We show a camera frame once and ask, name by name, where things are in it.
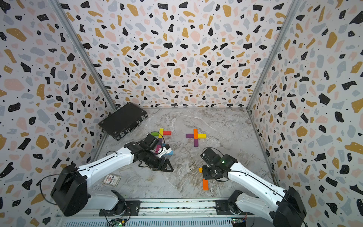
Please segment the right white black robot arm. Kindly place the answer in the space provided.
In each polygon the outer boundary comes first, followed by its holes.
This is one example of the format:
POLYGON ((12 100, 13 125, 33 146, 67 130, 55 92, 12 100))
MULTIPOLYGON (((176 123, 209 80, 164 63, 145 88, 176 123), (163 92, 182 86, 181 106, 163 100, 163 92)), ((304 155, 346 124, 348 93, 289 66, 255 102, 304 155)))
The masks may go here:
POLYGON ((206 163, 202 167, 205 180, 232 181, 254 194, 246 195, 235 190, 227 200, 228 210, 239 215, 242 212, 255 214, 270 221, 275 227, 307 226, 306 208, 299 192, 293 187, 284 189, 257 176, 234 157, 207 147, 200 155, 206 163))

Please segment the orange long block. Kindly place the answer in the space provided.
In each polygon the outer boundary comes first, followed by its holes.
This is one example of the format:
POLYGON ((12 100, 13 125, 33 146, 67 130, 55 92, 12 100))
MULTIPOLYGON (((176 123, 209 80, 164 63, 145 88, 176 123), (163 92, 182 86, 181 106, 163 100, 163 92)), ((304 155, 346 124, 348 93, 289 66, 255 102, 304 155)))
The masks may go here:
POLYGON ((194 129, 193 130, 193 134, 194 134, 194 139, 198 139, 199 136, 198 136, 198 130, 197 129, 194 129))

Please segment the red block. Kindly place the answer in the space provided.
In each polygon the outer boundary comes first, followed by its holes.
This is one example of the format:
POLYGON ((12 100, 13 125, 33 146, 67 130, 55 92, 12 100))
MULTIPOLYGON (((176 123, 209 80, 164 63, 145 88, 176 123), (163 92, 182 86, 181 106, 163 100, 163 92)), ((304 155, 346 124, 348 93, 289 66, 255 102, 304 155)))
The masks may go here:
POLYGON ((172 135, 172 132, 171 131, 164 131, 163 135, 164 136, 170 136, 170 135, 172 135))

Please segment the magenta block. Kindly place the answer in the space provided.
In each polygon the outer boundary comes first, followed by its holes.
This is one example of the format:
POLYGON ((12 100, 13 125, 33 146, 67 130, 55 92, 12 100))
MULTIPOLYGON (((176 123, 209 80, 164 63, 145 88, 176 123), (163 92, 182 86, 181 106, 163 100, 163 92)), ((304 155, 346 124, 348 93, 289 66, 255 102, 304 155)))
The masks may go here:
POLYGON ((156 153, 158 154, 158 153, 162 152, 162 150, 163 150, 163 146, 162 145, 157 145, 156 153))

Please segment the orange short block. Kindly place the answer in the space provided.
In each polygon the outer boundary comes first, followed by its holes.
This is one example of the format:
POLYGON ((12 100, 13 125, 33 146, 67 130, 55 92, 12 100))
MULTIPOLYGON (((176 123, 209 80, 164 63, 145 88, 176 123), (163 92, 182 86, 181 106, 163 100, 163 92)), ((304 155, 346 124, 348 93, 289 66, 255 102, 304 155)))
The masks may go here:
POLYGON ((209 190, 209 183, 208 180, 203 179, 203 190, 208 191, 209 190))

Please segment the yellow long block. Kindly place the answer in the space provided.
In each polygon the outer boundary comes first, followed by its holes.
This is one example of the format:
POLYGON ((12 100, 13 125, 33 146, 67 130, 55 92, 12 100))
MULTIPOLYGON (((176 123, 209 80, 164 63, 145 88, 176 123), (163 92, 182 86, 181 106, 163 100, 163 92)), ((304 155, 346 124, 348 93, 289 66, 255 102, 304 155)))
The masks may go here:
POLYGON ((159 135, 158 135, 158 137, 159 138, 162 138, 163 137, 163 134, 164 134, 164 129, 163 128, 159 129, 159 135))

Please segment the yellow short block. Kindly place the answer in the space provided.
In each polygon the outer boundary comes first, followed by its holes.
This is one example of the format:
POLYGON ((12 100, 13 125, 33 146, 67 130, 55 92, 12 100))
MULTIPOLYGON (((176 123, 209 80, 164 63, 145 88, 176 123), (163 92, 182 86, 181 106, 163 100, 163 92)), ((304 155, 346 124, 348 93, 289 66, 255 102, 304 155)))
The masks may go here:
POLYGON ((198 138, 199 139, 206 139, 207 138, 207 135, 206 134, 199 134, 198 135, 198 138))

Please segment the light blue long block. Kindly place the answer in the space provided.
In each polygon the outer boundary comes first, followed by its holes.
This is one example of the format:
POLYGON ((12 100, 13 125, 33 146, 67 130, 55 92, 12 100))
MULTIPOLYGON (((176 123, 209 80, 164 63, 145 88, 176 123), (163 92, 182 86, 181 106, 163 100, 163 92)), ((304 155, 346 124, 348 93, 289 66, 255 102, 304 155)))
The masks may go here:
POLYGON ((166 153, 165 155, 166 155, 166 156, 172 156, 172 155, 173 155, 173 153, 174 153, 173 151, 170 151, 169 153, 166 153))

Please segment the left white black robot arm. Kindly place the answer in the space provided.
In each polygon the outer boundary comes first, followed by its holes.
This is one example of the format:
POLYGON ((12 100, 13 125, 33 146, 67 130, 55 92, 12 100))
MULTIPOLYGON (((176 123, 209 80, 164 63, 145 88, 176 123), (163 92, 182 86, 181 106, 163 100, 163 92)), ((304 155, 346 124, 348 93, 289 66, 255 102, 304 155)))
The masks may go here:
POLYGON ((126 213, 126 200, 113 190, 111 194, 92 194, 91 186, 124 166, 141 162, 153 171, 173 172, 170 160, 165 157, 172 152, 152 134, 138 142, 125 144, 118 151, 92 163, 65 167, 58 177, 51 198, 65 217, 70 217, 84 208, 100 210, 105 216, 122 216, 126 213))

